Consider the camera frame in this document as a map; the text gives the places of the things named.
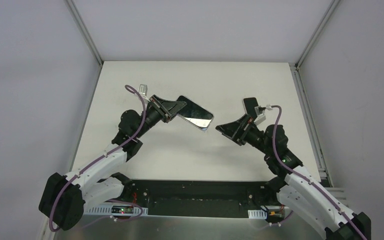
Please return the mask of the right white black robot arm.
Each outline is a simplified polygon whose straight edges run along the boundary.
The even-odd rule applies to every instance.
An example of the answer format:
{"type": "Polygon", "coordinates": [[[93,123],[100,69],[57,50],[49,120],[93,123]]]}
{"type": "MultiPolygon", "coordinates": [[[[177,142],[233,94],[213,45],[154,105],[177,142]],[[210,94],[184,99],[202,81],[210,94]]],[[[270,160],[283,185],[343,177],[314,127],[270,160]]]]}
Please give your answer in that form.
{"type": "Polygon", "coordinates": [[[355,213],[323,187],[303,162],[287,147],[283,125],[277,121],[259,130],[245,114],[236,121],[215,128],[239,146],[249,144],[264,154],[264,161],[275,178],[266,184],[264,200],[288,207],[306,221],[324,240],[370,240],[371,219],[355,213]]]}

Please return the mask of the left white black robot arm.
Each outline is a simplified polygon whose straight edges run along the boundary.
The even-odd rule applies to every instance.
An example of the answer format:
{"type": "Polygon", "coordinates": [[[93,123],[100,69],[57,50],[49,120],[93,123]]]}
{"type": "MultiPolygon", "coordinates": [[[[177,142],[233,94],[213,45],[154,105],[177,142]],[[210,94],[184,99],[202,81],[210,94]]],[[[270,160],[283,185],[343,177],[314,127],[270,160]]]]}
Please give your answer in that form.
{"type": "Polygon", "coordinates": [[[186,106],[185,101],[151,96],[142,103],[141,114],[133,109],[121,114],[116,136],[97,159],[66,174],[52,174],[38,205],[39,211],[49,218],[50,230],[71,229],[85,211],[107,200],[129,201],[133,189],[127,185],[128,178],[115,172],[115,168],[138,153],[143,145],[140,137],[160,121],[169,123],[186,106]]]}

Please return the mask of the black phone with pink edge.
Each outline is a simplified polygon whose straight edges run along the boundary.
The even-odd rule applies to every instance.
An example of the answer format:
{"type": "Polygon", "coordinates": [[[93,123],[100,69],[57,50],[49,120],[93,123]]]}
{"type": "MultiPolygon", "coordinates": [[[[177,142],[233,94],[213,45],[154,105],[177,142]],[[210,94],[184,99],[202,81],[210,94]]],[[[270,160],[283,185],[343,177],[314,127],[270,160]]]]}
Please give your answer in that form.
{"type": "Polygon", "coordinates": [[[244,106],[245,112],[251,116],[251,118],[254,120],[256,115],[255,107],[260,106],[258,104],[258,101],[255,97],[246,97],[242,99],[242,103],[244,106]]]}

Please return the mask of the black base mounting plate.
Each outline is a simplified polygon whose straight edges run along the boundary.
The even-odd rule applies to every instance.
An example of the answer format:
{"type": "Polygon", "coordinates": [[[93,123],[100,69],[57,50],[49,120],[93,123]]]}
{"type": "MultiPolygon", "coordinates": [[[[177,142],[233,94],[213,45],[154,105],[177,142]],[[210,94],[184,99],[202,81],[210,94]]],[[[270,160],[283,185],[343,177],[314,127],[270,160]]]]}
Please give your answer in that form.
{"type": "Polygon", "coordinates": [[[134,179],[116,200],[167,217],[247,218],[250,210],[281,208],[265,181],[134,179]]]}

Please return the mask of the left green circuit board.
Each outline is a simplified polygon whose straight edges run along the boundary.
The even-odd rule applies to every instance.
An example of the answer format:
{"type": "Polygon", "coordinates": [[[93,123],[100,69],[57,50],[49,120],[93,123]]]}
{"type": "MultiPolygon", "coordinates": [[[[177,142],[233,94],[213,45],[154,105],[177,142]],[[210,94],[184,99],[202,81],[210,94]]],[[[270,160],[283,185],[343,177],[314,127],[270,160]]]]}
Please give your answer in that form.
{"type": "Polygon", "coordinates": [[[135,212],[133,206],[127,205],[113,205],[111,207],[111,213],[115,216],[132,215],[135,212]]]}

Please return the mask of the shiny metal front panel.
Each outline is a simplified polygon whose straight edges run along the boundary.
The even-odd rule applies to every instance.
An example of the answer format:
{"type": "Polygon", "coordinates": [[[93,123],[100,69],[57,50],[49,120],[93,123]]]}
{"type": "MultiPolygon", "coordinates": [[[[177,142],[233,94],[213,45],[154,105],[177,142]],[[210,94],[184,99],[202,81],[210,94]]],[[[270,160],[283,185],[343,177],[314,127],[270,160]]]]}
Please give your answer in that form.
{"type": "Polygon", "coordinates": [[[145,216],[127,222],[85,216],[56,240],[319,240],[321,236],[293,214],[280,226],[263,219],[145,216]]]}

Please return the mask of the right aluminium frame rail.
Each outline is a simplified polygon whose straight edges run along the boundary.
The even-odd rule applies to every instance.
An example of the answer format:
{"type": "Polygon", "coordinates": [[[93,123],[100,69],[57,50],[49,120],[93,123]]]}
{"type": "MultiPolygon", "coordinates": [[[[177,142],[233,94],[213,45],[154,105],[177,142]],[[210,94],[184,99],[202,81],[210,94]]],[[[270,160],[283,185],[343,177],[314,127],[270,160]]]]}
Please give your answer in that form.
{"type": "Polygon", "coordinates": [[[304,65],[311,51],[316,46],[323,31],[327,27],[331,17],[334,15],[335,11],[337,10],[338,6],[341,3],[342,2],[340,0],[331,0],[329,2],[329,5],[326,11],[324,12],[319,23],[317,24],[317,27],[312,33],[308,43],[304,47],[304,50],[300,54],[300,57],[296,62],[294,63],[290,62],[289,66],[292,73],[293,82],[295,84],[295,89],[297,91],[300,106],[303,112],[306,128],[309,134],[309,139],[310,139],[311,147],[315,157],[318,173],[320,174],[321,185],[325,187],[333,196],[339,198],[340,200],[344,200],[345,205],[347,206],[348,200],[347,200],[344,188],[336,187],[333,182],[332,176],[329,173],[326,160],[322,151],[322,147],[320,144],[320,139],[316,130],[311,102],[309,100],[307,90],[302,78],[302,66],[304,65]]]}

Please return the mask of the aluminium frame rail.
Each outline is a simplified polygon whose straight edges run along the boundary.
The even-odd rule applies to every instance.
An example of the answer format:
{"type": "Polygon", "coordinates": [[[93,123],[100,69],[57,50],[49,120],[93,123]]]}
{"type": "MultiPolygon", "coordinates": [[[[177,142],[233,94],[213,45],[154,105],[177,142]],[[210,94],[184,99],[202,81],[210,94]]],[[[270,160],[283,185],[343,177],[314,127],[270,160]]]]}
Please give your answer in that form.
{"type": "Polygon", "coordinates": [[[304,65],[311,51],[316,46],[323,31],[327,27],[331,17],[334,15],[335,11],[337,10],[338,6],[341,3],[342,2],[340,0],[331,0],[329,2],[329,5],[326,11],[324,12],[319,23],[317,24],[317,27],[312,33],[308,43],[304,47],[304,50],[300,54],[300,57],[296,62],[294,63],[290,62],[289,66],[292,73],[293,82],[295,84],[295,89],[297,91],[300,106],[303,112],[306,128],[309,134],[309,139],[310,139],[311,147],[315,157],[318,173],[320,174],[321,185],[325,187],[333,196],[339,198],[340,200],[344,200],[345,205],[347,206],[348,200],[347,200],[344,188],[336,187],[333,182],[332,176],[329,173],[326,160],[322,151],[322,147],[320,144],[320,139],[316,130],[311,102],[309,100],[307,90],[302,78],[302,66],[304,65]]]}
{"type": "Polygon", "coordinates": [[[77,32],[82,37],[80,46],[87,47],[87,57],[81,57],[75,62],[79,63],[81,60],[88,60],[90,64],[87,69],[83,71],[83,73],[86,74],[84,77],[85,84],[82,85],[79,97],[77,98],[78,103],[76,104],[76,108],[72,111],[75,113],[75,118],[72,121],[73,124],[70,125],[68,130],[64,131],[65,133],[68,133],[68,137],[64,139],[66,152],[61,159],[60,166],[57,170],[52,170],[52,174],[55,172],[65,173],[71,170],[74,165],[81,136],[98,84],[98,78],[104,64],[104,60],[84,21],[84,15],[79,9],[79,2],[77,0],[65,0],[64,4],[71,15],[71,22],[76,25],[77,32]]]}

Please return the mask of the left aluminium frame rail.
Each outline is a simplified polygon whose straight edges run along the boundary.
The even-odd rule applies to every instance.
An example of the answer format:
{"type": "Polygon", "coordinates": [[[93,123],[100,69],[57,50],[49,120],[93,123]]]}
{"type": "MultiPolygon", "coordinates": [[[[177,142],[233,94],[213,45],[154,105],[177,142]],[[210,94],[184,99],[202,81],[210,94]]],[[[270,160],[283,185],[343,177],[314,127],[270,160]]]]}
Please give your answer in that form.
{"type": "Polygon", "coordinates": [[[82,85],[79,97],[77,98],[78,103],[76,104],[76,108],[72,111],[75,113],[75,118],[72,121],[73,124],[70,125],[68,130],[64,131],[65,133],[68,133],[68,137],[64,139],[66,152],[61,159],[60,166],[57,170],[52,170],[52,174],[55,172],[65,173],[71,170],[74,165],[81,136],[98,84],[98,78],[104,64],[104,60],[84,21],[84,15],[79,9],[79,2],[77,0],[65,0],[64,4],[71,15],[71,22],[76,25],[77,32],[82,37],[80,46],[87,47],[87,57],[81,57],[75,62],[79,63],[81,60],[88,60],[90,64],[87,69],[83,71],[83,73],[86,74],[84,77],[85,84],[82,85]]]}

